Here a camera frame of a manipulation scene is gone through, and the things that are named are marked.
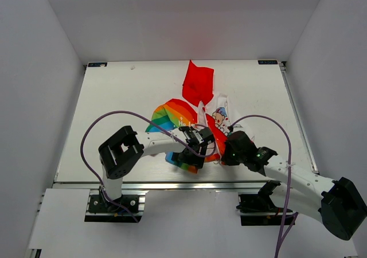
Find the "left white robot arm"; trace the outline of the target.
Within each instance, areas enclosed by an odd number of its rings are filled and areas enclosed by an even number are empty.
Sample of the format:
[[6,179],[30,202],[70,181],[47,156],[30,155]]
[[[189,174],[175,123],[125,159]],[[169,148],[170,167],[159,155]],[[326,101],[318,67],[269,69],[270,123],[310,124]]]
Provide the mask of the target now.
[[200,130],[182,126],[171,131],[136,132],[131,126],[124,126],[98,148],[103,167],[104,195],[101,204],[108,211],[120,208],[123,177],[142,158],[160,153],[172,153],[178,163],[185,163],[201,169],[210,153],[208,146],[215,144],[210,128]]

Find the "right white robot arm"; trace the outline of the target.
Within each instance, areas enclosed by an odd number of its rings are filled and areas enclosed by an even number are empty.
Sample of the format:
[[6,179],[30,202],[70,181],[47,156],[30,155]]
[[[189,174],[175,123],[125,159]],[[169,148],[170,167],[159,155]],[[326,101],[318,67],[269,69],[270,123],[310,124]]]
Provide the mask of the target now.
[[270,212],[285,202],[293,212],[307,215],[324,225],[335,237],[348,241],[366,219],[366,203],[354,183],[308,172],[287,162],[268,147],[257,148],[243,131],[225,142],[222,162],[243,164],[269,181],[237,206],[243,213]]

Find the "right blue table label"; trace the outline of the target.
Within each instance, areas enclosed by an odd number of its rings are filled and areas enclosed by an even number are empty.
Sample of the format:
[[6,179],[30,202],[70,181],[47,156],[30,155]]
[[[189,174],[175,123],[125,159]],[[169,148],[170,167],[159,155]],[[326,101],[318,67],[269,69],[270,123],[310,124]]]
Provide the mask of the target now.
[[259,65],[278,65],[276,60],[258,60]]

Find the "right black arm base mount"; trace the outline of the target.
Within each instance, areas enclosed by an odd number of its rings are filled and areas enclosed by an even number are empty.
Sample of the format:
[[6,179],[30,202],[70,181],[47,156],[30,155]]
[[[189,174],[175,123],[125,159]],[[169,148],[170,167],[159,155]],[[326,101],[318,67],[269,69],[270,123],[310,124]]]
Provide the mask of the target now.
[[240,194],[236,209],[240,212],[242,226],[280,226],[283,205],[275,205],[271,197],[282,184],[268,181],[256,194]]

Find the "red rainbow kids jacket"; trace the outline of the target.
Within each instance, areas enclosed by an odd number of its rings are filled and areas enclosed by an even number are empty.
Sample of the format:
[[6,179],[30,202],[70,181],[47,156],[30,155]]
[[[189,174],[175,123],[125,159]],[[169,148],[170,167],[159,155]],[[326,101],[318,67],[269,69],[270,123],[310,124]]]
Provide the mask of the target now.
[[206,157],[205,162],[221,159],[225,141],[231,134],[229,126],[240,118],[228,95],[215,92],[213,83],[212,68],[190,62],[181,97],[160,105],[151,117],[153,123],[168,131],[181,126],[194,126],[198,130],[209,127],[216,143],[208,146],[207,153],[212,155]]

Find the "blue table label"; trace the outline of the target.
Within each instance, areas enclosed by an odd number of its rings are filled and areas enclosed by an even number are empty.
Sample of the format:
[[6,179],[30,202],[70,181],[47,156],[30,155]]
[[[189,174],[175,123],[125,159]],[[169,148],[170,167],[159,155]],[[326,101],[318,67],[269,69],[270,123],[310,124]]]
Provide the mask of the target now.
[[259,65],[278,65],[276,60],[258,60]]
[[87,67],[88,68],[100,68],[100,67],[106,67],[107,62],[89,62]]

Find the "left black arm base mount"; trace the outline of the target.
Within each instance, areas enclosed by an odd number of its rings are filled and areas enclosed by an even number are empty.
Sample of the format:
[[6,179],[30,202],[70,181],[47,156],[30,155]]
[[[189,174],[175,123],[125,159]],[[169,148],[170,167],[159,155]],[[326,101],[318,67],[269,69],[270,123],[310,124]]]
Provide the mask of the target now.
[[122,196],[111,203],[101,189],[93,189],[87,199],[84,221],[137,224],[143,216],[146,193],[141,190],[122,190]]

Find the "left blue table label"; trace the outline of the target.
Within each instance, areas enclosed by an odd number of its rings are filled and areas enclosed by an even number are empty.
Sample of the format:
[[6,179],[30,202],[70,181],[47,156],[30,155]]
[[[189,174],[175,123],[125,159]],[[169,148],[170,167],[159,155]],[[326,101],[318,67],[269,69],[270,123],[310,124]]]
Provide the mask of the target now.
[[100,68],[100,67],[106,67],[107,62],[89,62],[87,67],[88,68]]

